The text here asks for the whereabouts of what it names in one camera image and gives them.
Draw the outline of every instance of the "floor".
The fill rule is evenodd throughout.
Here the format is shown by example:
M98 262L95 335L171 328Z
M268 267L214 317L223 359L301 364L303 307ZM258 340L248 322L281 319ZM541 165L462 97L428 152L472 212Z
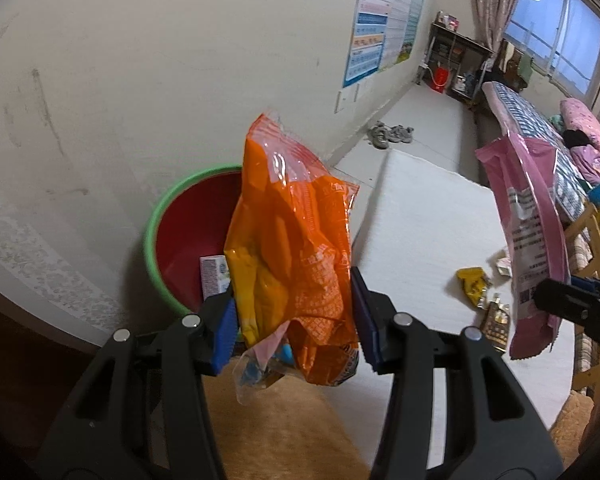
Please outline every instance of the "floor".
M390 150L402 150L478 182L474 115L461 102L424 84L414 85L381 121L414 128L412 143L390 143ZM350 219L352 238L362 224L385 155L386 150L374 148L365 136L332 168L334 175L360 185Z

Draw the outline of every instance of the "checkered bedsheet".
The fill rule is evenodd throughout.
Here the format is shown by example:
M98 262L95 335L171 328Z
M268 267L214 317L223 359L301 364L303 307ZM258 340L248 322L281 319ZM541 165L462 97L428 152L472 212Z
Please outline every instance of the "checkered bedsheet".
M503 84L493 82L491 85L494 93L515 121L523 137L546 140L557 149L556 202L562 207L567 217L574 221L584 211L587 195L578 181L579 179L584 180L584 178L571 161L569 150L562 143L560 135L525 98Z

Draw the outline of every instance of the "window frame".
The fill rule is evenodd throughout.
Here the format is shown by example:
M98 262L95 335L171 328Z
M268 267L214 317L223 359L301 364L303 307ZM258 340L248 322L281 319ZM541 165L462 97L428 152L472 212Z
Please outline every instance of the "window frame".
M583 3L586 4L586 6L589 7L589 9L600 18L600 2L597 2L596 0L581 0L581 1L583 1ZM533 51L527 49L527 47L524 44L521 44L515 38L512 38L509 34L506 33L506 30L503 33L503 37L507 41L510 41L512 44L514 44L517 48L519 48L523 52L526 52L530 56L534 57L533 64L532 64L533 69L536 72L538 72L539 74L541 74L542 76L546 77L554 86L558 87L561 92L563 92L565 95L567 95L569 97L577 97L577 98L581 99L583 102L585 102L587 105L589 105L589 107L592 107L596 103L596 101L600 95L600 53L598 54L598 60L596 61L596 69L594 70L593 76L591 77L589 90L586 92L586 94L583 94L575 86L567 84L564 81L564 78L562 78L560 72L556 71L555 68L552 67L552 65L554 63L555 55L558 50L558 44L560 43L560 37L562 35L564 27L566 26L568 2L569 2L569 0L562 1L562 12L560 14L560 23L558 24L558 33L556 34L553 45L550 45L547 42L545 42L544 40L542 40L539 36L532 33L526 27L523 27L522 24L511 20L511 22L514 23L514 25L519 27L526 34L530 34L536 40L540 41L542 44L544 44L545 46L547 46L551 49L551 54L548 57L546 63L539 64L538 62L536 62L535 53L533 53ZM566 60L563 57L561 57L560 59L563 60L564 62L568 63L568 65L570 65L574 70L577 70L579 72L579 70L576 67L574 67L568 60Z

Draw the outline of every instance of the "window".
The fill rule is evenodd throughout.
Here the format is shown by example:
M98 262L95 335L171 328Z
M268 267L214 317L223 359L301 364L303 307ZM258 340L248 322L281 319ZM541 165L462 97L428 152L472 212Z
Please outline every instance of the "window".
M570 95L591 104L600 86L600 10L590 0L519 0L505 37Z

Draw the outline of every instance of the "wall stain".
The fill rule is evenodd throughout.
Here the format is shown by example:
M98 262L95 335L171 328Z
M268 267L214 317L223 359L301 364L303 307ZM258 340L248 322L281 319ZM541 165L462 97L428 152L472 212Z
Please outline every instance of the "wall stain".
M53 189L45 189L46 194L48 195L55 195L56 191ZM81 195L86 196L90 193L89 189L86 187L77 187L75 189L70 189L69 191L65 191L63 194L69 194L69 193L81 193Z
M60 141L60 136L56 131L56 127L54 126L54 122L51 120L51 112L49 111L49 106L46 103L45 98L45 89L42 88L42 80L40 79L40 72L37 68L34 68L31 71L31 76L33 77L33 83L36 86L36 92L38 93L39 101L40 101L40 113L42 114L42 119L45 121L45 124L51 130L51 133L56 138L56 143L58 144L58 151L64 157L66 157L66 153L64 152L64 148L62 147L62 142Z
M0 29L0 38L4 36L4 33L7 32L9 28L9 23L7 23L3 28Z
M9 111L9 105L4 105L2 107L2 109L4 110L4 122L7 124L13 124L13 116L11 115L11 112Z
M13 114L11 113L11 111L9 110L9 105L5 104L2 107L2 110L4 110L4 124L6 125L6 129L7 129L7 136L9 137L9 140L11 141L11 143L16 147L19 148L20 146L22 146L22 142L13 134Z

